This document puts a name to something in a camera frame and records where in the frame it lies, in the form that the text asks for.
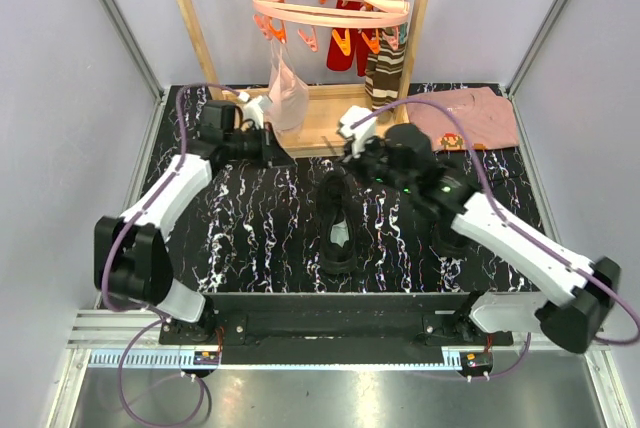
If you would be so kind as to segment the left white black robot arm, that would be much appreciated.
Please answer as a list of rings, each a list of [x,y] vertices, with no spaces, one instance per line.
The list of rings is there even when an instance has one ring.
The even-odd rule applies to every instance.
[[[193,136],[183,108],[176,108],[180,152],[160,178],[134,205],[117,217],[102,217],[94,230],[94,283],[104,305],[114,299],[130,308],[146,307],[181,321],[181,332],[196,344],[215,334],[216,320],[206,313],[205,297],[177,280],[166,248],[176,222],[192,200],[232,161],[258,168],[292,163],[264,114],[266,95],[241,93],[240,102],[207,102]]]

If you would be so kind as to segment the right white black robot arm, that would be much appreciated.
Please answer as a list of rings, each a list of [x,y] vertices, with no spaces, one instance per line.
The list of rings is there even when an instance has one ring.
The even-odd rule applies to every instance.
[[[620,266],[608,257],[592,261],[579,255],[519,219],[461,169],[438,160],[429,138],[414,125],[394,125],[382,137],[375,131],[374,121],[338,126],[344,163],[358,181],[405,193],[436,223],[439,238],[484,246],[538,289],[476,296],[454,319],[457,338],[472,345],[488,333],[542,333],[568,352],[586,352],[613,308]]]

